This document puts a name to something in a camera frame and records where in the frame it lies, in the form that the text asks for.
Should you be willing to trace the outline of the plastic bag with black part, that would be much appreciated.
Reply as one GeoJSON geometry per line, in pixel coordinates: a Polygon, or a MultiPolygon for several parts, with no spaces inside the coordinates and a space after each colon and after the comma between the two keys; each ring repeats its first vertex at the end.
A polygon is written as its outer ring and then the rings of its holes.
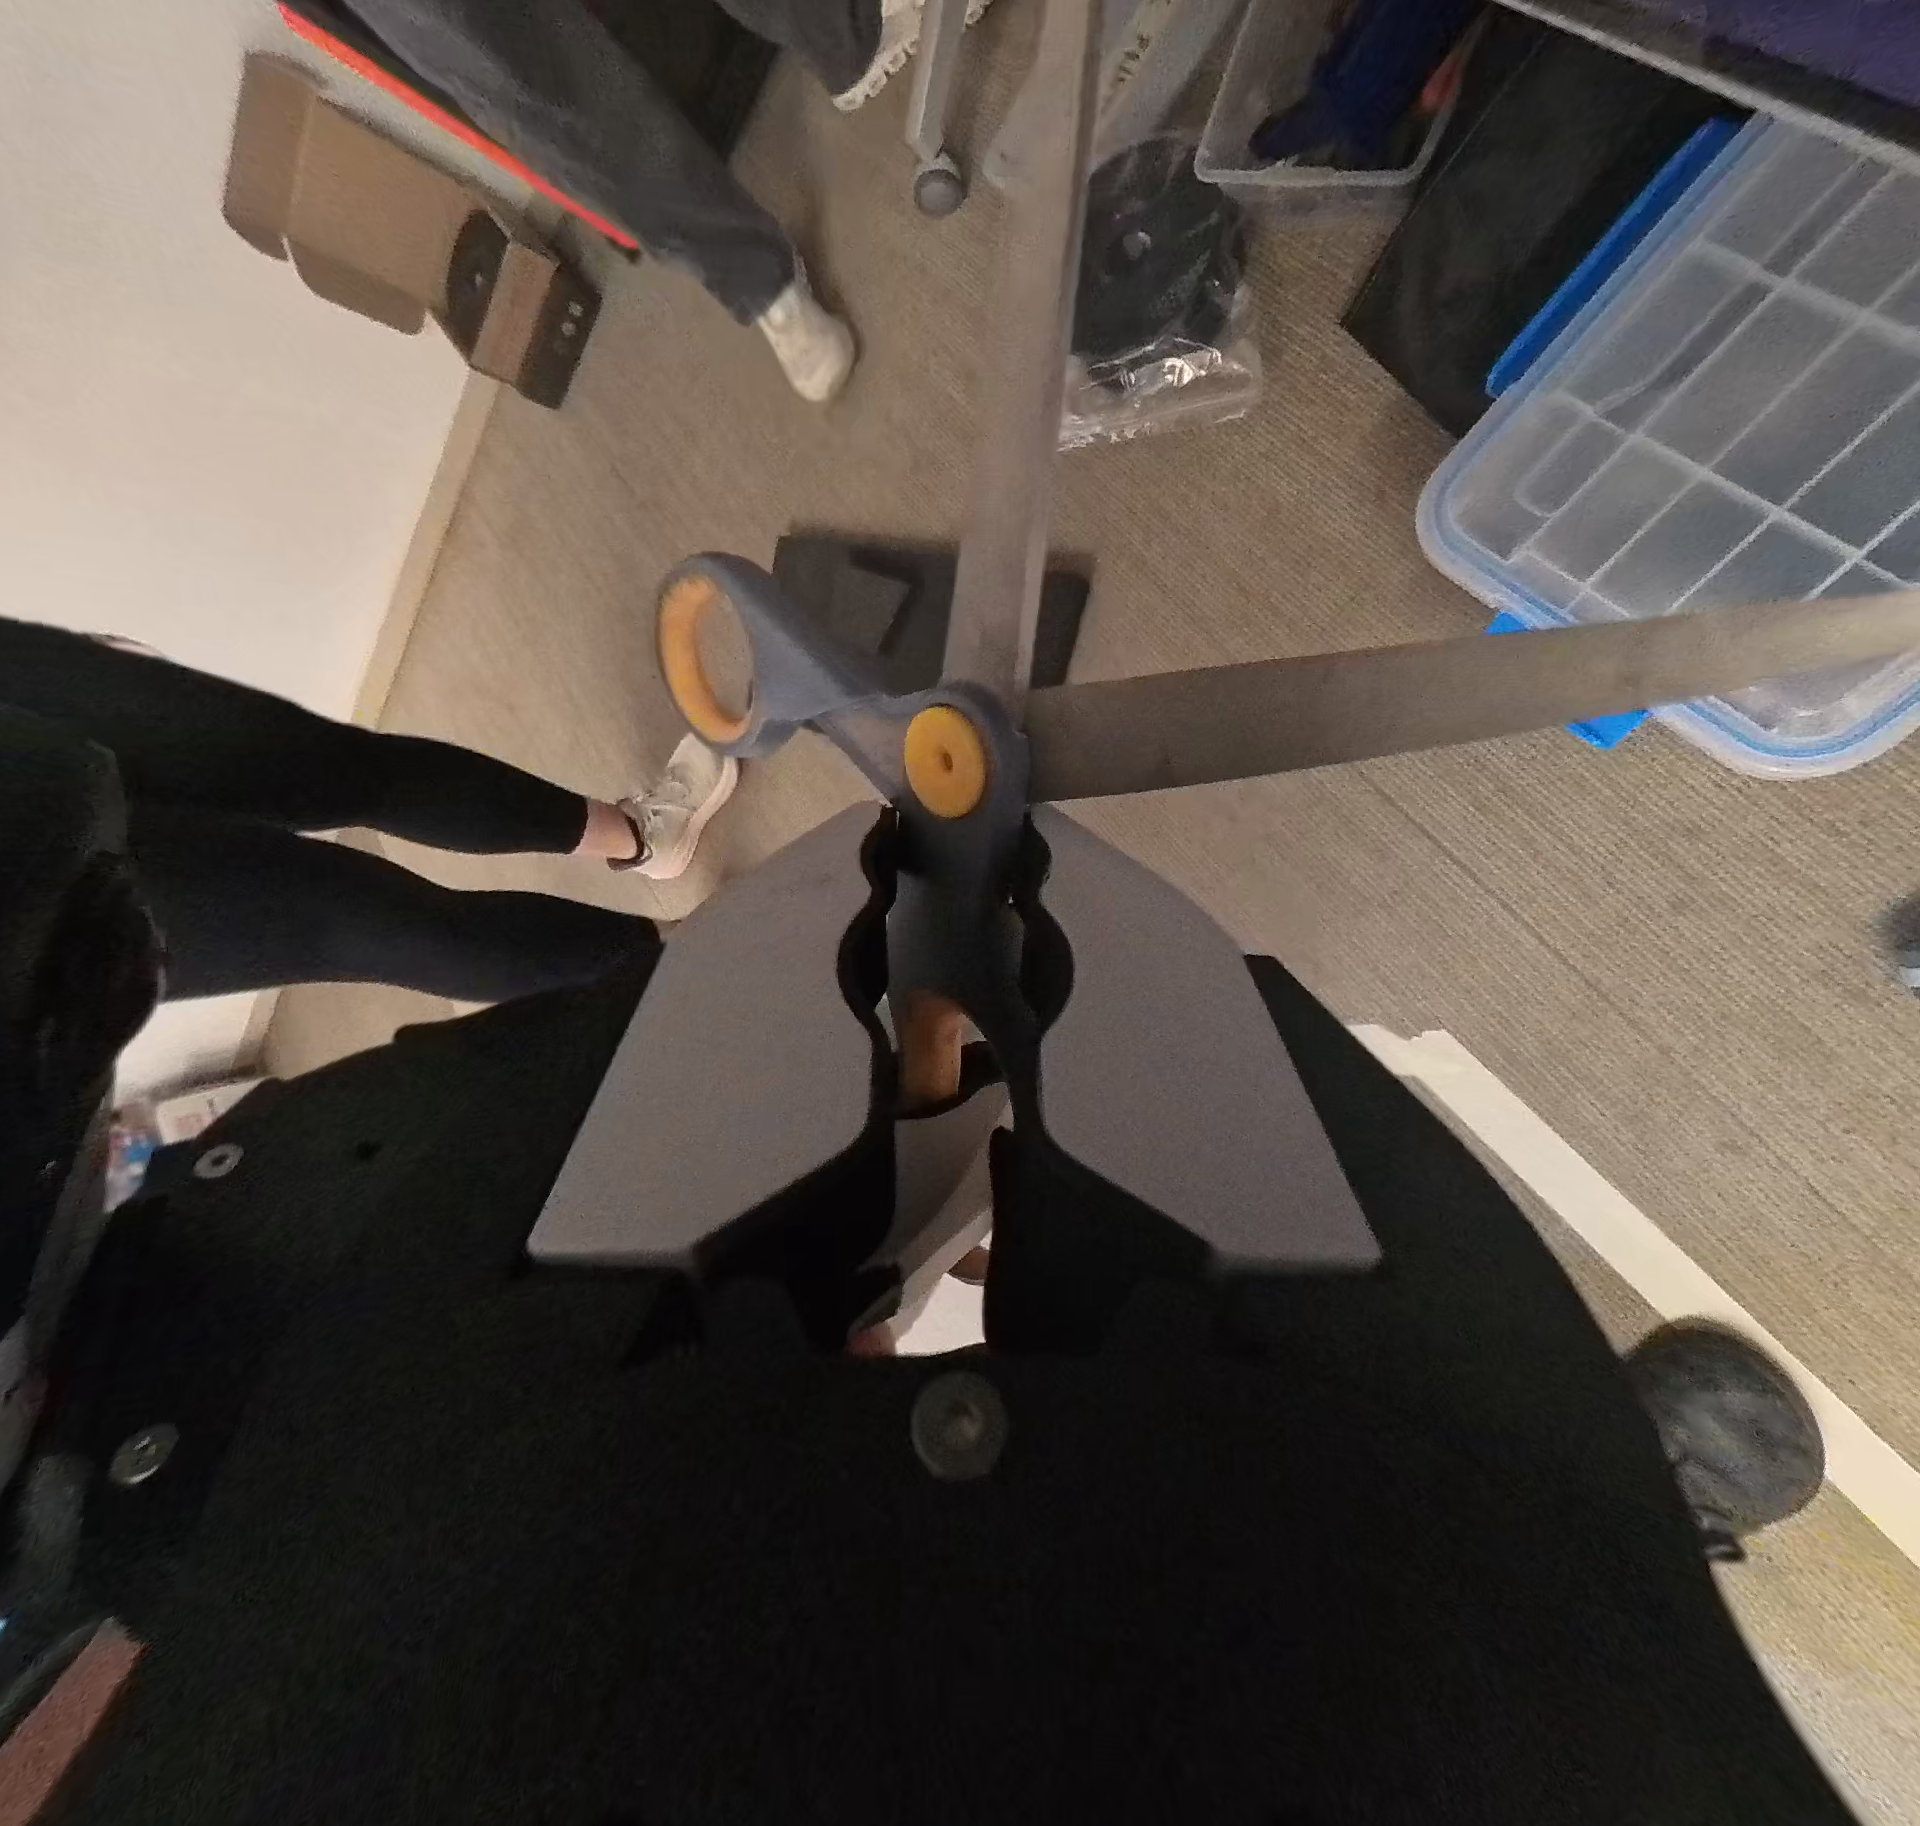
{"type": "Polygon", "coordinates": [[[1196,171],[1198,139],[1149,135],[1086,187],[1062,453],[1242,420],[1265,385],[1246,213],[1196,171]]]}

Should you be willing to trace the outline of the clear plastic bin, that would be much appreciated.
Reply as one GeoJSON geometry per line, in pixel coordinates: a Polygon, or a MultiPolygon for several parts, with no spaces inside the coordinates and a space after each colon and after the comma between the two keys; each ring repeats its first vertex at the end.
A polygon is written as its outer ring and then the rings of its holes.
{"type": "Polygon", "coordinates": [[[1476,0],[1250,0],[1195,176],[1258,224],[1398,222],[1479,30],[1476,0]]]}

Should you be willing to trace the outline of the brown cardboard box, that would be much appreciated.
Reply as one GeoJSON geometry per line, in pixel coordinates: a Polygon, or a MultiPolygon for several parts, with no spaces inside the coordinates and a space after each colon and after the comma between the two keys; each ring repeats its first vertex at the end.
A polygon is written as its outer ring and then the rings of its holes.
{"type": "Polygon", "coordinates": [[[492,196],[253,54],[238,82],[222,218],[301,284],[377,327],[438,327],[472,375],[559,410],[603,297],[492,196]]]}

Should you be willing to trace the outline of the person in dark trousers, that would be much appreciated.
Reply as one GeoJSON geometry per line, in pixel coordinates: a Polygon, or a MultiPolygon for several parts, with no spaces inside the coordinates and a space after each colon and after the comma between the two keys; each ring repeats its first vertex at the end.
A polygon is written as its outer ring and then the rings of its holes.
{"type": "Polygon", "coordinates": [[[578,0],[340,2],[495,144],[759,330],[801,398],[845,390],[852,328],[789,233],[578,0]]]}

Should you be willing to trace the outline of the white desk leg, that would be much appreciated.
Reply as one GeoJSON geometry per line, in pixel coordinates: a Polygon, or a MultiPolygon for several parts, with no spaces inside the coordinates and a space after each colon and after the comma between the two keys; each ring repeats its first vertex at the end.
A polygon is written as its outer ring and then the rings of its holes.
{"type": "Polygon", "coordinates": [[[968,179],[949,151],[949,118],[964,39],[970,30],[970,0],[925,0],[918,53],[913,63],[904,122],[907,151],[915,160],[910,196],[930,222],[952,218],[968,196],[968,179]]]}

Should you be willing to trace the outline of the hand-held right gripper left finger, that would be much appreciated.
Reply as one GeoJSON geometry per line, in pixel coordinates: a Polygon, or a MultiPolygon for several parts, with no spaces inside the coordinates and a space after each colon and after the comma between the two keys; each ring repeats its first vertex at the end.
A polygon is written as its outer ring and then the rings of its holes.
{"type": "Polygon", "coordinates": [[[850,806],[676,927],[528,1232],[539,1264],[702,1270],[786,1215],[857,1266],[896,1215],[890,1049],[845,950],[894,813],[850,806]]]}

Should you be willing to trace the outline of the black foam pad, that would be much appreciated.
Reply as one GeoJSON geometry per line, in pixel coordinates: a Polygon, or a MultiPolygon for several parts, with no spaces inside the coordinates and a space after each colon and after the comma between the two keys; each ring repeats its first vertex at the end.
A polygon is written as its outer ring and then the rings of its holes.
{"type": "MultiPolygon", "coordinates": [[[[918,695],[943,683],[954,574],[951,542],[838,533],[786,534],[773,560],[781,591],[838,646],[872,662],[893,695],[918,695]]],[[[1091,596],[1089,560],[1072,554],[1049,560],[1028,673],[1033,688],[1069,683],[1091,596]]]]}

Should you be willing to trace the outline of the white printed box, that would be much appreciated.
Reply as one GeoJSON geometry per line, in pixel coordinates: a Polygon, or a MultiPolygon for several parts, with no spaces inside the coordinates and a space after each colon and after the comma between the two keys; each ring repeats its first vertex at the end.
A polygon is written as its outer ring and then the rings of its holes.
{"type": "Polygon", "coordinates": [[[1141,87],[1166,58],[1166,41],[1185,0],[1118,0],[1120,16],[1108,20],[1094,105],[1094,146],[1110,151],[1141,87]]]}

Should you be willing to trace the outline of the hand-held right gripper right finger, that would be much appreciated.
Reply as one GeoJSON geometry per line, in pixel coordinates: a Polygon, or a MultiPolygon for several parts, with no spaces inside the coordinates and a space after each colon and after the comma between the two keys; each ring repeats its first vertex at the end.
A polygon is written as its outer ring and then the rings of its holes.
{"type": "Polygon", "coordinates": [[[1381,1240],[1232,936],[1069,815],[1036,809],[1033,828],[1070,958],[1039,1046],[1053,1143],[1222,1268],[1375,1270],[1381,1240]]]}

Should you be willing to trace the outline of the grey orange scissors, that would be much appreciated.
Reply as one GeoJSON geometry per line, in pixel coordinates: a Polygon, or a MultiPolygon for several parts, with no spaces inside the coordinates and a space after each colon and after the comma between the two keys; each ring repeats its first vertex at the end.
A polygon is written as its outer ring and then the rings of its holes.
{"type": "Polygon", "coordinates": [[[657,604],[676,710],[724,755],[797,732],[886,796],[907,891],[888,920],[893,1023],[909,1094],[957,1088],[962,1026],[988,1040],[1033,1117],[1064,1128],[1042,1055],[1067,1021],[1022,996],[1016,863],[1034,806],[1078,805],[1452,750],[1655,710],[1917,649],[1917,592],[1442,638],[1045,688],[1034,640],[1086,241],[1105,0],[1045,0],[1033,79],[1045,143],[1007,205],[1003,395],[957,551],[940,685],[881,693],[814,636],[756,566],[686,560],[657,604]]]}

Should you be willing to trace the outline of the clear storage box blue lid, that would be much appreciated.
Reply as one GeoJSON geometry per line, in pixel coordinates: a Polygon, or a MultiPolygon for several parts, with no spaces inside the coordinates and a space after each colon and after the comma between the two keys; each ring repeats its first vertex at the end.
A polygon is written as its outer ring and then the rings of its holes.
{"type": "Polygon", "coordinates": [[[1531,631],[1917,592],[1919,179],[1759,116],[1421,497],[1531,631]]]}

